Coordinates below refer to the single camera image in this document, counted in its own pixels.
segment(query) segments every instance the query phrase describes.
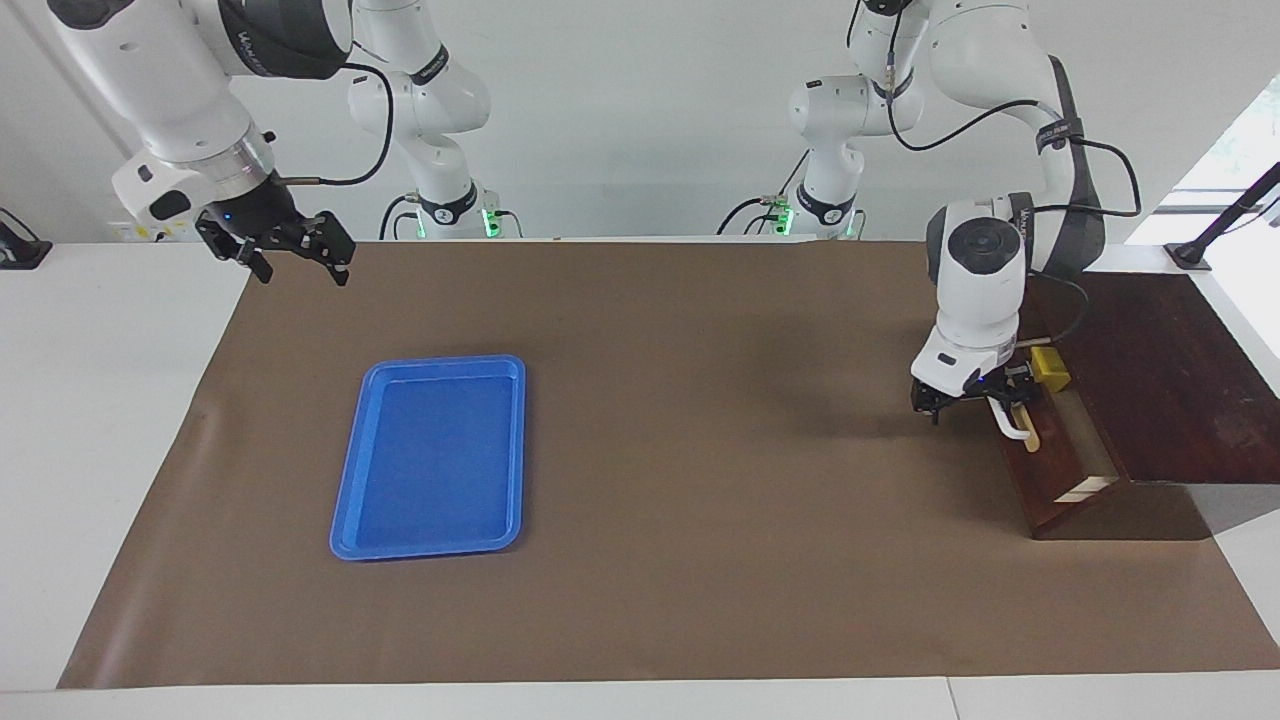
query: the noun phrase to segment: yellow object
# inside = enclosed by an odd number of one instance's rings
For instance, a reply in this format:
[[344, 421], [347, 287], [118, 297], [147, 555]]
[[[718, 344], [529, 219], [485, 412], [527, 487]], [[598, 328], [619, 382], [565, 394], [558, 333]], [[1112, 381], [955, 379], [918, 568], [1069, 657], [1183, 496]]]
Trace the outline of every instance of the yellow object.
[[1044, 386], [1050, 392], [1062, 392], [1071, 382], [1071, 373], [1066, 372], [1062, 356], [1048, 346], [1032, 347], [1032, 377]]

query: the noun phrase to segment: black cable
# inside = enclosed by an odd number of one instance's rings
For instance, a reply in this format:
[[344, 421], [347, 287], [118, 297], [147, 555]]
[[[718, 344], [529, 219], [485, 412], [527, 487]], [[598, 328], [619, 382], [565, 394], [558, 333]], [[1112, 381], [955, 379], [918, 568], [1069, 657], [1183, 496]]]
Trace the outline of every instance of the black cable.
[[1133, 190], [1133, 208], [1134, 209], [1133, 210], [1105, 210], [1102, 208], [1093, 208], [1093, 206], [1089, 206], [1089, 205], [1076, 205], [1076, 204], [1069, 202], [1069, 204], [1065, 204], [1065, 205], [1039, 205], [1037, 208], [1032, 208], [1032, 213], [1046, 213], [1046, 211], [1051, 211], [1051, 210], [1075, 210], [1075, 211], [1079, 211], [1079, 213], [1093, 213], [1096, 215], [1110, 215], [1112, 218], [1137, 218], [1138, 215], [1140, 215], [1142, 214], [1142, 191], [1138, 187], [1138, 173], [1133, 169], [1133, 163], [1129, 161], [1129, 156], [1125, 155], [1124, 151], [1120, 150], [1119, 147], [1116, 147], [1114, 145], [1107, 145], [1106, 142], [1096, 142], [1093, 140], [1085, 140], [1083, 137], [1073, 137], [1070, 140], [1071, 140], [1071, 142], [1074, 142], [1076, 145], [1083, 145], [1085, 147], [1097, 147], [1098, 150], [1106, 150], [1107, 152], [1111, 152], [1116, 158], [1120, 158], [1120, 161], [1124, 163], [1125, 172], [1129, 173], [1129, 187]]
[[805, 151], [804, 151], [804, 152], [803, 152], [803, 154], [800, 155], [800, 159], [799, 159], [799, 160], [796, 160], [796, 167], [795, 167], [795, 168], [791, 168], [791, 174], [790, 174], [790, 176], [787, 176], [787, 179], [786, 179], [786, 182], [783, 182], [783, 183], [782, 183], [782, 190], [780, 190], [780, 191], [778, 191], [778, 195], [782, 195], [782, 196], [786, 196], [786, 193], [787, 193], [787, 188], [788, 188], [788, 187], [791, 187], [791, 181], [796, 179], [796, 173], [799, 173], [799, 172], [800, 172], [800, 165], [804, 165], [804, 161], [805, 161], [805, 159], [808, 159], [808, 158], [809, 158], [809, 154], [810, 154], [810, 152], [813, 152], [813, 149], [812, 149], [812, 147], [810, 147], [809, 150], [805, 150]]
[[863, 232], [867, 229], [867, 218], [868, 218], [867, 210], [854, 210], [854, 219], [855, 220], [858, 219], [858, 215], [863, 217], [863, 224], [858, 225], [858, 236], [854, 237], [854, 240], [861, 240], [863, 238]]
[[399, 208], [401, 202], [408, 202], [408, 199], [401, 195], [387, 206], [387, 211], [383, 213], [383, 223], [378, 225], [378, 240], [387, 240], [387, 225], [392, 222], [392, 213]]
[[768, 227], [769, 220], [777, 220], [777, 219], [778, 219], [777, 215], [771, 215], [765, 213], [753, 219], [750, 223], [746, 223], [746, 229], [742, 231], [742, 234], [751, 234], [751, 225], [754, 225], [755, 223], [760, 223], [760, 229], [755, 231], [755, 234], [760, 234], [762, 232], [764, 232], [764, 228]]
[[351, 179], [329, 179], [329, 178], [284, 178], [284, 184], [324, 184], [329, 187], [349, 187], [353, 184], [360, 184], [369, 178], [378, 174], [378, 170], [383, 169], [383, 164], [387, 161], [387, 154], [392, 149], [392, 132], [396, 129], [396, 95], [392, 91], [392, 81], [388, 79], [387, 73], [379, 70], [372, 65], [365, 65], [362, 63], [343, 63], [343, 68], [348, 70], [362, 70], [366, 73], [372, 73], [383, 81], [383, 90], [387, 91], [387, 132], [383, 136], [383, 150], [378, 154], [378, 161], [374, 163], [372, 168], [369, 168], [365, 174], [351, 178]]
[[399, 240], [399, 222], [403, 220], [404, 218], [411, 218], [416, 220], [417, 213], [401, 213], [399, 215], [396, 215], [396, 219], [392, 222], [392, 237], [396, 240]]
[[845, 49], [854, 46], [854, 23], [858, 22], [858, 10], [863, 8], [863, 0], [854, 1], [854, 17], [849, 18], [849, 31], [845, 32]]
[[[888, 41], [888, 59], [890, 59], [890, 64], [891, 65], [893, 64], [895, 47], [897, 46], [897, 31], [899, 31], [899, 28], [902, 27], [902, 13], [904, 12], [906, 12], [906, 6], [905, 5], [902, 6], [902, 9], [900, 9], [897, 12], [897, 19], [893, 20], [893, 35], [892, 35], [892, 37], [890, 37], [890, 41]], [[1010, 102], [1005, 102], [1004, 105], [1000, 105], [1000, 106], [992, 108], [991, 110], [987, 110], [986, 113], [978, 115], [977, 118], [974, 118], [974, 119], [969, 120], [968, 123], [965, 123], [964, 126], [961, 126], [960, 129], [957, 129], [957, 131], [947, 135], [946, 137], [943, 137], [941, 140], [929, 142], [927, 145], [911, 145], [910, 142], [908, 142], [908, 140], [905, 137], [902, 137], [902, 133], [899, 132], [899, 129], [897, 129], [897, 119], [895, 119], [895, 117], [893, 117], [893, 94], [895, 92], [897, 92], [897, 87], [890, 87], [886, 91], [886, 94], [884, 94], [884, 105], [886, 105], [886, 109], [888, 110], [888, 127], [893, 132], [893, 137], [897, 138], [897, 141], [902, 145], [902, 147], [906, 147], [908, 150], [911, 150], [913, 152], [924, 152], [925, 150], [933, 150], [934, 147], [938, 147], [940, 145], [945, 145], [947, 142], [951, 142], [952, 140], [960, 137], [965, 132], [969, 132], [969, 129], [972, 129], [978, 123], [986, 120], [987, 118], [989, 118], [992, 115], [998, 115], [1000, 113], [1004, 113], [1005, 110], [1011, 110], [1014, 108], [1023, 108], [1023, 106], [1028, 106], [1028, 108], [1038, 108], [1039, 106], [1039, 102], [1037, 102], [1036, 100], [1012, 100]]]
[[520, 224], [520, 215], [512, 213], [511, 210], [498, 210], [497, 213], [494, 213], [494, 217], [498, 217], [498, 218], [508, 218], [509, 217], [511, 219], [516, 220], [516, 232], [520, 233], [520, 237], [525, 237], [525, 227], [522, 224]]
[[27, 234], [31, 236], [31, 240], [33, 240], [35, 242], [40, 242], [40, 236], [36, 234], [36, 231], [31, 229], [31, 225], [28, 225], [27, 223], [22, 222], [22, 218], [19, 218], [18, 215], [14, 215], [13, 213], [10, 213], [8, 208], [0, 208], [0, 213], [4, 213], [5, 215], [9, 215], [9, 218], [12, 218], [13, 222], [18, 223], [18, 227], [20, 227], [22, 229], [27, 231]]
[[765, 205], [765, 201], [763, 197], [753, 197], [750, 200], [744, 200], [737, 205], [737, 208], [730, 210], [728, 215], [724, 217], [724, 222], [721, 223], [721, 227], [716, 231], [716, 234], [724, 234], [724, 228], [728, 227], [728, 224], [733, 220], [733, 218], [736, 218], [739, 213], [746, 210], [751, 205]]
[[1036, 346], [1036, 345], [1056, 345], [1056, 343], [1062, 342], [1064, 340], [1071, 337], [1073, 334], [1075, 334], [1075, 331], [1080, 329], [1080, 327], [1084, 324], [1084, 319], [1089, 316], [1089, 310], [1093, 306], [1093, 304], [1089, 301], [1089, 292], [1087, 290], [1084, 290], [1083, 287], [1080, 287], [1079, 284], [1071, 282], [1071, 281], [1062, 279], [1062, 278], [1059, 278], [1059, 277], [1053, 277], [1053, 275], [1050, 275], [1047, 273], [1042, 273], [1039, 270], [1030, 270], [1029, 274], [1032, 277], [1036, 277], [1036, 278], [1044, 278], [1047, 281], [1053, 281], [1053, 282], [1056, 282], [1059, 284], [1064, 284], [1064, 286], [1074, 290], [1080, 296], [1080, 311], [1075, 315], [1075, 320], [1071, 322], [1071, 325], [1069, 328], [1066, 328], [1065, 331], [1057, 333], [1056, 336], [1047, 337], [1047, 338], [1038, 338], [1038, 340], [1023, 341], [1023, 342], [1019, 342], [1018, 346], [1019, 347], [1032, 347], [1032, 346]]
[[1256, 223], [1256, 222], [1258, 222], [1260, 219], [1262, 219], [1262, 215], [1266, 215], [1267, 213], [1270, 213], [1270, 211], [1271, 211], [1271, 209], [1272, 209], [1272, 208], [1275, 208], [1277, 202], [1280, 202], [1280, 196], [1276, 196], [1276, 199], [1275, 199], [1275, 200], [1272, 200], [1270, 205], [1267, 205], [1267, 206], [1266, 206], [1266, 208], [1263, 208], [1262, 210], [1258, 210], [1258, 214], [1257, 214], [1257, 215], [1253, 215], [1252, 218], [1249, 218], [1249, 220], [1248, 220], [1248, 222], [1245, 222], [1245, 223], [1244, 223], [1244, 224], [1242, 224], [1242, 225], [1235, 225], [1234, 228], [1230, 228], [1230, 229], [1225, 229], [1225, 231], [1222, 231], [1222, 234], [1231, 234], [1231, 233], [1233, 233], [1233, 232], [1235, 232], [1235, 231], [1243, 231], [1244, 228], [1247, 228], [1247, 227], [1252, 225], [1253, 223]]

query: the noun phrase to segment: black stand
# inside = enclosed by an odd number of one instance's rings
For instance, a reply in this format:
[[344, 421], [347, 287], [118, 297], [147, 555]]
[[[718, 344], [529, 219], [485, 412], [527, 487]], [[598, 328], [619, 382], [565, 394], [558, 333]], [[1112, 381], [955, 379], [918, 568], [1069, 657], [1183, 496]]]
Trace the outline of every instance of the black stand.
[[1276, 163], [1270, 170], [1263, 173], [1258, 178], [1258, 182], [1253, 183], [1249, 190], [1245, 190], [1244, 195], [1234, 205], [1224, 210], [1199, 237], [1180, 245], [1166, 245], [1165, 252], [1169, 252], [1169, 256], [1174, 259], [1174, 264], [1184, 270], [1212, 270], [1213, 268], [1204, 261], [1204, 251], [1208, 246], [1213, 245], [1213, 241], [1221, 237], [1224, 232], [1231, 229], [1231, 225], [1236, 220], [1243, 218], [1245, 213], [1253, 209], [1277, 184], [1280, 184], [1280, 163]]
[[52, 247], [45, 240], [23, 240], [0, 223], [0, 270], [35, 270]]

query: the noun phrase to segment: wooden stand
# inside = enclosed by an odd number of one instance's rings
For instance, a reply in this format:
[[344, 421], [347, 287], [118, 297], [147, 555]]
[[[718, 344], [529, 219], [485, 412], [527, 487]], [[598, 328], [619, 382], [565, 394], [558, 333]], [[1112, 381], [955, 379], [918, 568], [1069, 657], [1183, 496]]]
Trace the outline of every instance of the wooden stand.
[[[1057, 345], [1073, 380], [1028, 410], [1039, 452], [1002, 441], [1037, 539], [1203, 539], [1280, 509], [1280, 400], [1190, 278], [1085, 274], [1093, 309]], [[1068, 327], [1033, 278], [1023, 337]]]

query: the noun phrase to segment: green indicator light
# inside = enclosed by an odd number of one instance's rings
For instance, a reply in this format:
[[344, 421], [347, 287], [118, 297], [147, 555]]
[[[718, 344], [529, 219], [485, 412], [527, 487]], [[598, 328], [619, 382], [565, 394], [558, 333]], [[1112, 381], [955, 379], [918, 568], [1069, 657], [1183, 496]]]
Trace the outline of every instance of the green indicator light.
[[778, 234], [791, 234], [791, 224], [796, 219], [796, 213], [791, 208], [782, 211], [782, 219], [777, 225]]
[[485, 232], [489, 237], [498, 237], [502, 234], [502, 225], [498, 224], [498, 218], [493, 214], [493, 210], [483, 210]]

